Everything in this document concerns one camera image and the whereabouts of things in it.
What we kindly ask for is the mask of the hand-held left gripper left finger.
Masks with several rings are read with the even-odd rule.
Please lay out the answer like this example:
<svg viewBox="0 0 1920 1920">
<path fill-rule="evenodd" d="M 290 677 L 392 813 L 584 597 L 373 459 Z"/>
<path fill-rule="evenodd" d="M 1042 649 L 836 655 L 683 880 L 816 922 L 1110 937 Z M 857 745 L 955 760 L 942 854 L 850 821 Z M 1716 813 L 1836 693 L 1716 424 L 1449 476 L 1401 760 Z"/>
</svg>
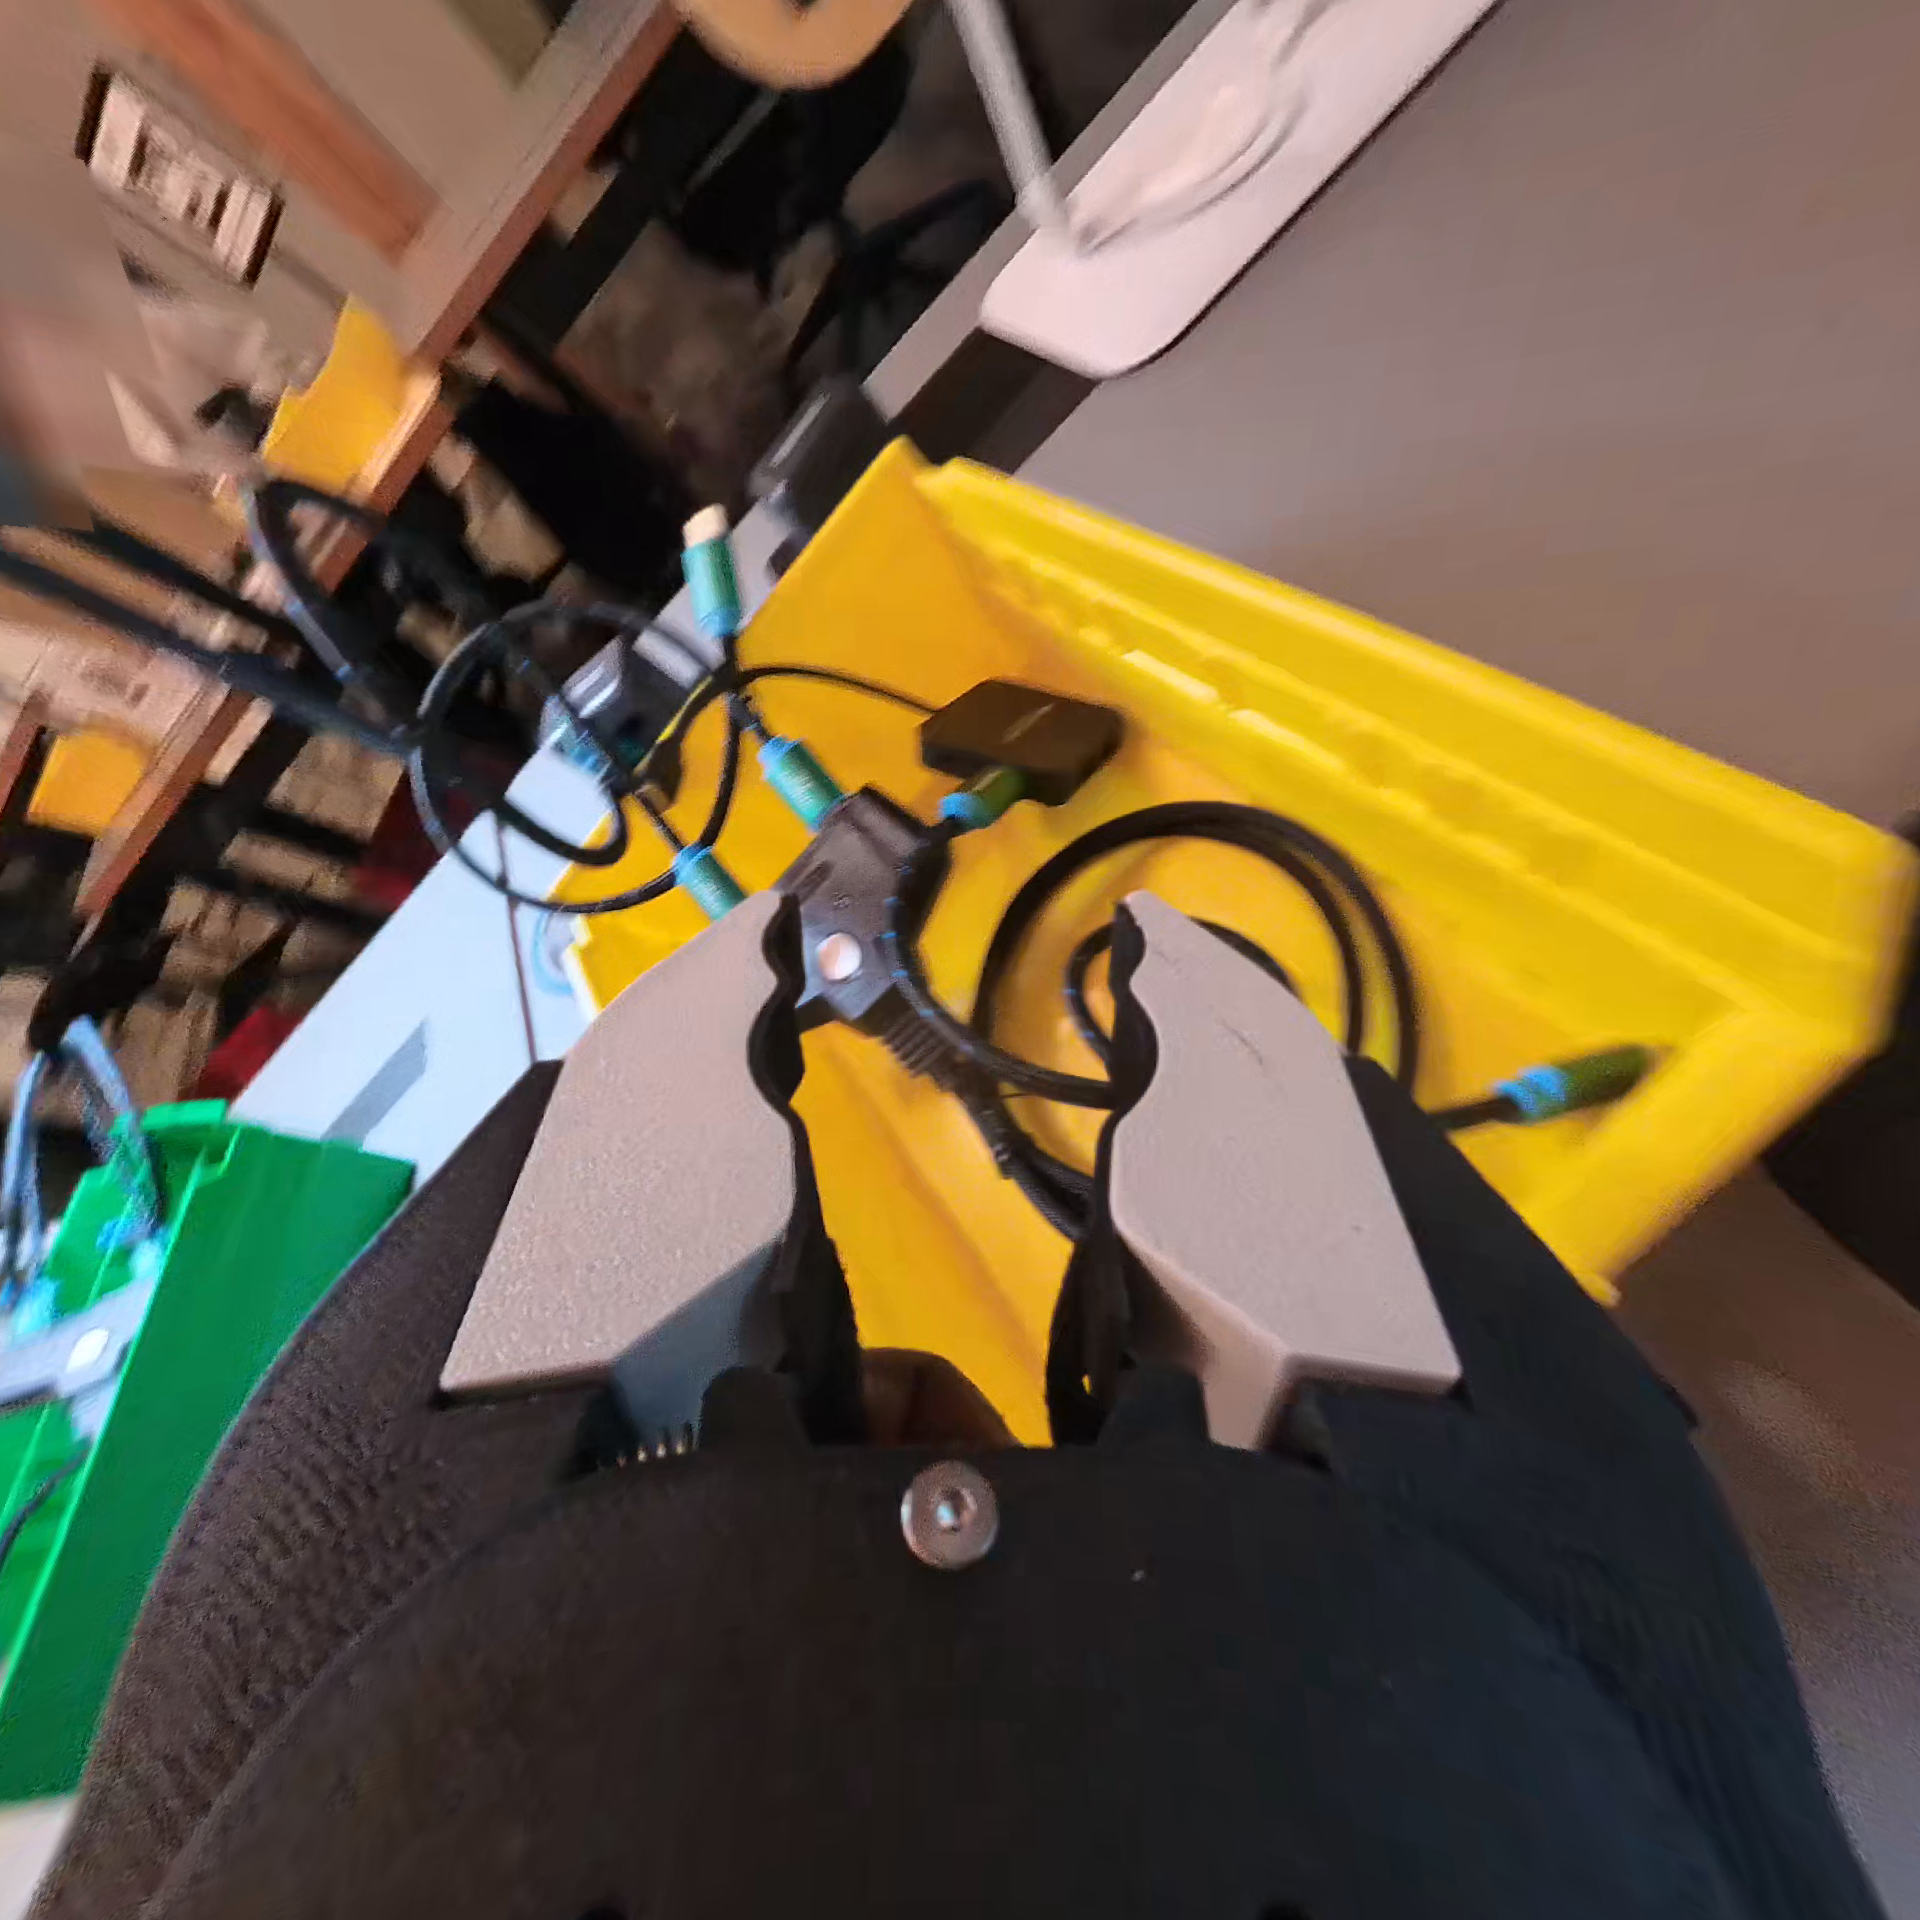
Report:
<svg viewBox="0 0 1920 1920">
<path fill-rule="evenodd" d="M 595 1387 L 638 1445 L 692 1445 L 712 1382 L 758 1369 L 808 1441 L 870 1436 L 797 993 L 797 903 L 752 896 L 595 1017 L 448 1345 L 452 1404 Z"/>
</svg>

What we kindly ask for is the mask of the yellow plastic bins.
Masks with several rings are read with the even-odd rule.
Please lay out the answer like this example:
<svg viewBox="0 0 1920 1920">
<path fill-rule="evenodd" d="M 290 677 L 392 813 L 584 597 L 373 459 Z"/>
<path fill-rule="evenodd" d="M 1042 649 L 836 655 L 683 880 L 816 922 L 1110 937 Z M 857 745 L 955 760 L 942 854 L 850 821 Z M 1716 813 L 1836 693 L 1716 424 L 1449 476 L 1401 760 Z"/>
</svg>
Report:
<svg viewBox="0 0 1920 1920">
<path fill-rule="evenodd" d="M 960 781 L 920 769 L 898 700 L 1013 677 L 1124 715 L 1067 805 L 955 836 L 928 914 L 934 1011 L 983 990 L 991 1039 L 1031 1067 L 1107 1076 L 1063 967 L 1124 896 L 1215 932 L 1423 1106 L 1650 1045 L 1587 1117 L 1470 1135 L 1602 1302 L 1890 1026 L 1916 903 L 1890 830 L 908 444 L 773 584 L 749 670 L 773 733 L 920 821 Z M 697 932 L 692 903 L 608 914 L 575 976 L 606 1011 Z M 955 1096 L 836 1020 L 807 1045 L 794 1107 L 857 1329 L 942 1345 L 1042 1436 L 1067 1236 Z"/>
</svg>

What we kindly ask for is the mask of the black and white tag poster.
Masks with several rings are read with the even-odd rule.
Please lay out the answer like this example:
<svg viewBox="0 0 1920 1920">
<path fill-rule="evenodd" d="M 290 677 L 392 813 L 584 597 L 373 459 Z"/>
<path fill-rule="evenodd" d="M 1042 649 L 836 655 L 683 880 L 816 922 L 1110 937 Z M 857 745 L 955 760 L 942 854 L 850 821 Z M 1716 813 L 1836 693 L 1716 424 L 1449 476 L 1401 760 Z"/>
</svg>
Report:
<svg viewBox="0 0 1920 1920">
<path fill-rule="evenodd" d="M 258 288 L 284 219 L 278 183 L 190 126 L 142 78 L 116 61 L 87 68 L 71 158 L 109 206 L 185 245 L 222 284 Z"/>
</svg>

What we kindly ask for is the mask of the small yellow plastic bin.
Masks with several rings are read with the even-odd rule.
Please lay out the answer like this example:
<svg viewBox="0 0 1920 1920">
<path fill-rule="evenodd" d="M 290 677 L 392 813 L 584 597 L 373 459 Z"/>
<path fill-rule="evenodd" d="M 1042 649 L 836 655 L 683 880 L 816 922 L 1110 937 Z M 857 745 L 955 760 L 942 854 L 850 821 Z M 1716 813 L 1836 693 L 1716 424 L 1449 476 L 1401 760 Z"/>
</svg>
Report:
<svg viewBox="0 0 1920 1920">
<path fill-rule="evenodd" d="M 273 476 L 370 498 L 435 398 L 440 374 L 400 354 L 373 307 L 348 299 L 309 385 L 278 393 L 258 465 Z"/>
<path fill-rule="evenodd" d="M 142 738 L 116 738 L 116 733 L 60 733 L 26 821 L 42 830 L 68 830 L 68 836 L 103 836 L 109 821 L 121 813 L 121 805 L 139 793 L 139 781 L 146 778 L 153 760 L 153 741 Z"/>
</svg>

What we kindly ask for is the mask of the white board stand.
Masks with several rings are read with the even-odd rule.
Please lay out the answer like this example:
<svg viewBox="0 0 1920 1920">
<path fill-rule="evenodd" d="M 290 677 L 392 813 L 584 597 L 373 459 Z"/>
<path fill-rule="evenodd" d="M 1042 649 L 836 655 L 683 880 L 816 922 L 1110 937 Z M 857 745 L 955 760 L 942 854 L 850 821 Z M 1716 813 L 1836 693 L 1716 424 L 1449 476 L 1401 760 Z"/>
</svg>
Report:
<svg viewBox="0 0 1920 1920">
<path fill-rule="evenodd" d="M 1162 355 L 1476 30 L 1487 0 L 1241 0 L 1080 183 L 1005 6 L 946 6 L 1027 219 L 977 326 L 1080 378 Z"/>
</svg>

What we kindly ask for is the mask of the brown workbench with black legs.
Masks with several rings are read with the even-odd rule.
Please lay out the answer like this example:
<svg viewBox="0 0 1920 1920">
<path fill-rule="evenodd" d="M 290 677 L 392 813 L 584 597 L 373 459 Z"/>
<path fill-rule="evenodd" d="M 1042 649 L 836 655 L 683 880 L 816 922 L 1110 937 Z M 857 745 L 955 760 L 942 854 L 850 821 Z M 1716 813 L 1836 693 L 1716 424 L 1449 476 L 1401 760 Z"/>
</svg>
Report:
<svg viewBox="0 0 1920 1920">
<path fill-rule="evenodd" d="M 485 131 L 473 183 L 427 195 L 382 154 L 321 75 L 249 6 L 101 6 L 103 22 L 153 51 L 169 78 L 227 108 L 284 173 L 327 198 L 392 263 L 382 318 L 417 366 L 391 444 L 364 467 L 355 492 L 391 511 L 427 454 L 448 436 L 440 365 L 485 336 L 485 307 L 584 176 L 642 78 L 681 36 L 673 6 L 587 0 L 575 6 L 541 61 Z"/>
</svg>

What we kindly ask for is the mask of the green plastic bin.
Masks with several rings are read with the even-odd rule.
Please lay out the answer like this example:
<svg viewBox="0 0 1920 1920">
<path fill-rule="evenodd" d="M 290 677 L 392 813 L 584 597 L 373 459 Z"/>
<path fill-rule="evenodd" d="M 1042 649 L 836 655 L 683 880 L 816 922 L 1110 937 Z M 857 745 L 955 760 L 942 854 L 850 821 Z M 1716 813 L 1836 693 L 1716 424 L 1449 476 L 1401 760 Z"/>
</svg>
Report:
<svg viewBox="0 0 1920 1920">
<path fill-rule="evenodd" d="M 82 1173 L 42 1268 L 42 1322 L 153 1282 L 116 1372 L 82 1404 L 0 1423 L 0 1801 L 71 1793 L 156 1557 L 258 1379 L 348 1264 L 392 1219 L 417 1165 L 355 1143 L 230 1118 L 222 1099 L 142 1117 L 165 1246 L 124 1236 L 109 1165 Z"/>
</svg>

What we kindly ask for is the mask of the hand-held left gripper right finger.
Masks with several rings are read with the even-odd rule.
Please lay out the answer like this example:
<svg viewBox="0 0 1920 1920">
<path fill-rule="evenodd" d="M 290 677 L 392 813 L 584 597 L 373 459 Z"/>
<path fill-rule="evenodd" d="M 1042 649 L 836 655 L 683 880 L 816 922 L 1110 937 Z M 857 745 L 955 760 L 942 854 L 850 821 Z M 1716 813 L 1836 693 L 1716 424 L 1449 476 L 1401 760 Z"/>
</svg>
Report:
<svg viewBox="0 0 1920 1920">
<path fill-rule="evenodd" d="M 1204 1436 L 1269 1449 L 1306 1387 L 1450 1397 L 1456 1340 L 1341 1039 L 1156 896 L 1110 923 L 1110 1117 L 1045 1338 L 1045 1430 L 1088 1445 L 1124 1372 L 1184 1372 Z"/>
</svg>

